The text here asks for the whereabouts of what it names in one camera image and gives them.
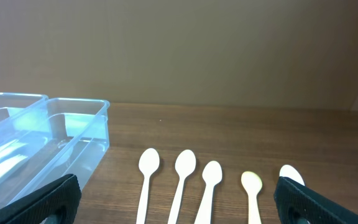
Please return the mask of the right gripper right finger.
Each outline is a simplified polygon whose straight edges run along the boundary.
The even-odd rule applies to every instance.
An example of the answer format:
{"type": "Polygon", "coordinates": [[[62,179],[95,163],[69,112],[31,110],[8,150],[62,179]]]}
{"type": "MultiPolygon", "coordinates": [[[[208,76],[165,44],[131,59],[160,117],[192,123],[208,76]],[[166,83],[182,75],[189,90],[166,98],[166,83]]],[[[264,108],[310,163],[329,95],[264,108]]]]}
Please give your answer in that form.
{"type": "Polygon", "coordinates": [[[273,197],[284,224],[358,224],[358,214],[289,177],[278,179],[273,197]]]}

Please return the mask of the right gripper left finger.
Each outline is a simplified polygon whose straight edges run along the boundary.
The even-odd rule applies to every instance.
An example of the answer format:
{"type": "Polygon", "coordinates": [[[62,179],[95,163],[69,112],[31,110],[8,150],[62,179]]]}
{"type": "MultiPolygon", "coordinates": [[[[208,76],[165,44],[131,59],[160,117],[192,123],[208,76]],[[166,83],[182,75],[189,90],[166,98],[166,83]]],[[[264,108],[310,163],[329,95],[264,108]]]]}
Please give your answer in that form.
{"type": "Polygon", "coordinates": [[[0,209],[0,224],[72,224],[80,199],[77,176],[67,174],[0,209]]]}

